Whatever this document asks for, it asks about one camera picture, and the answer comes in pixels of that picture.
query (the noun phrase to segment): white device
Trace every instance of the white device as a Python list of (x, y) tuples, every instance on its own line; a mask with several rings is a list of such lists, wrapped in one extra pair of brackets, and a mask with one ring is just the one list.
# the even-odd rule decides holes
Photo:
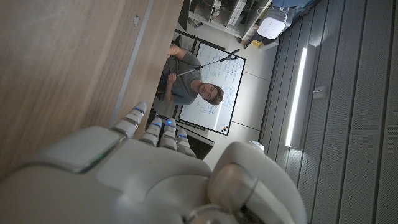
[(173, 119), (162, 137), (156, 118), (131, 139), (145, 112), (82, 129), (0, 179), (0, 223), (307, 223), (295, 184), (258, 142), (230, 144), (210, 170)]
[(268, 9), (257, 30), (258, 34), (271, 40), (277, 38), (285, 29), (287, 10)]

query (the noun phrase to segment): wooden table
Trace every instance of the wooden table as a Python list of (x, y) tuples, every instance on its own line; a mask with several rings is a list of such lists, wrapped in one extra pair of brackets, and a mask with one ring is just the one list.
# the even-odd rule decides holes
[(114, 113), (120, 119), (140, 101), (150, 109), (182, 3), (1, 1), (0, 176), (81, 128), (108, 128)]

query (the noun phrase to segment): gray t-shirt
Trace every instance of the gray t-shirt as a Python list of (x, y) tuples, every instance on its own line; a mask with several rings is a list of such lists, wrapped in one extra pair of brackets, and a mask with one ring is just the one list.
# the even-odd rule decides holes
[[(167, 59), (166, 64), (164, 65), (162, 79), (160, 82), (165, 88), (165, 85), (167, 84), (168, 74), (175, 72), (178, 75), (179, 73), (189, 71), (200, 65), (201, 63), (199, 62), (199, 60), (189, 52), (185, 54), (182, 60), (179, 60), (174, 56), (170, 56), (169, 59)], [(174, 104), (189, 105), (195, 101), (198, 93), (195, 93), (191, 89), (191, 82), (194, 80), (201, 80), (200, 70), (195, 70), (193, 72), (177, 77), (172, 87)]]

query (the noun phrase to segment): whiteboard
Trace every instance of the whiteboard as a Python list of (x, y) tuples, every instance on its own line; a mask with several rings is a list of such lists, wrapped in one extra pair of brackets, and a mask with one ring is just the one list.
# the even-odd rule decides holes
[[(227, 52), (201, 43), (197, 58), (202, 65), (206, 65), (228, 55)], [(238, 57), (236, 60), (226, 60), (202, 68), (203, 82), (221, 87), (224, 100), (213, 106), (198, 95), (192, 104), (182, 106), (178, 120), (228, 135), (245, 61), (246, 59)]]

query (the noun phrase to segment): cable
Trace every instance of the cable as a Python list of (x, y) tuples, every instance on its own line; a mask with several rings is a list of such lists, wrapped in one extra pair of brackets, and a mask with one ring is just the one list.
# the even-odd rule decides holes
[[(269, 8), (273, 8), (273, 9), (275, 9), (275, 10), (278, 10), (278, 9), (274, 8), (273, 6), (266, 7), (266, 9), (269, 9)], [(260, 14), (260, 13), (259, 13), (259, 10), (260, 10), (260, 9), (264, 9), (264, 7), (260, 7), (259, 9), (257, 9), (257, 14)]]

